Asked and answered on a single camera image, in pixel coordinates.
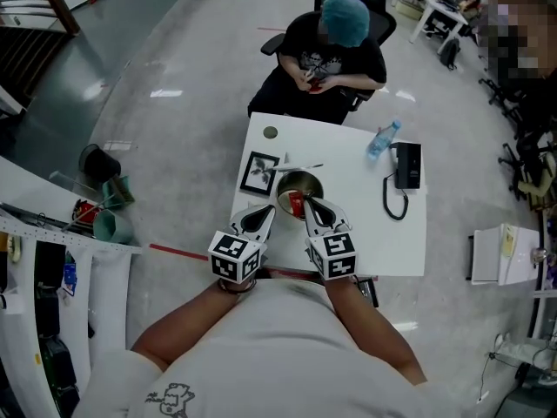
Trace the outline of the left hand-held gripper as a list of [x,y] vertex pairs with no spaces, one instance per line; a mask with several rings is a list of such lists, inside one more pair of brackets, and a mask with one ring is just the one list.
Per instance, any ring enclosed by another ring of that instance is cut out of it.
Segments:
[[273,205],[254,205],[235,213],[230,227],[236,233],[249,233],[251,239],[216,231],[208,248],[211,272],[219,278],[242,284],[262,265],[267,241],[275,219]]

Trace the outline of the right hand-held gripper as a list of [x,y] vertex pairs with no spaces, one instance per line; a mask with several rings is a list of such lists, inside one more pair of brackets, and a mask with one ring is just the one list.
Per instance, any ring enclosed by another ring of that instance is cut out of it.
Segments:
[[337,280],[355,275],[358,252],[345,212],[317,197],[304,199],[304,212],[305,251],[321,279]]

